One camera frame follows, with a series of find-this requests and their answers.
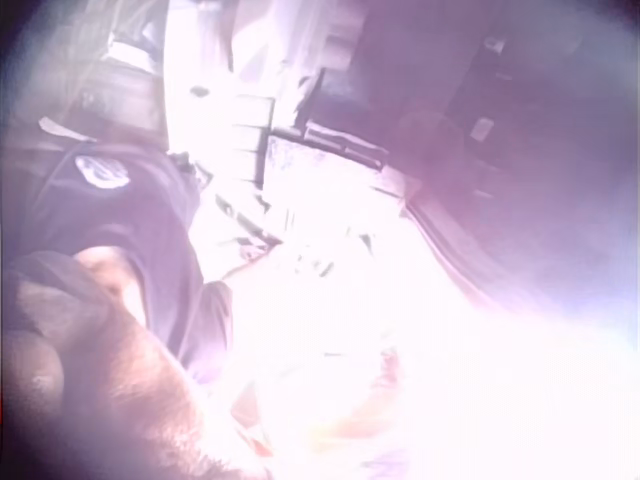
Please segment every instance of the sleeve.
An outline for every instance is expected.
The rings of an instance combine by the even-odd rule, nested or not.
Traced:
[[[180,359],[200,385],[215,383],[226,364],[233,342],[231,304],[232,292],[227,285],[222,282],[204,285]]]

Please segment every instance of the shirt logo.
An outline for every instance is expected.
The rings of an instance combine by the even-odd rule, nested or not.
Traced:
[[[87,182],[100,189],[121,188],[130,182],[127,169],[112,158],[79,155],[76,157],[76,167]]]

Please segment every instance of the white logo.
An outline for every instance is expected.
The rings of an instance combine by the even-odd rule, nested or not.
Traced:
[[[86,155],[76,157],[76,167],[91,185],[102,189],[120,188],[130,181],[127,169],[117,160]]]

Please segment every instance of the dark shirt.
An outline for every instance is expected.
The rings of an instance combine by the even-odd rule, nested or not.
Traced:
[[[7,151],[2,162],[3,264],[35,251],[119,247],[142,283],[148,328],[197,382],[215,381],[230,292],[204,285],[189,241],[195,178],[160,152],[126,145]]]

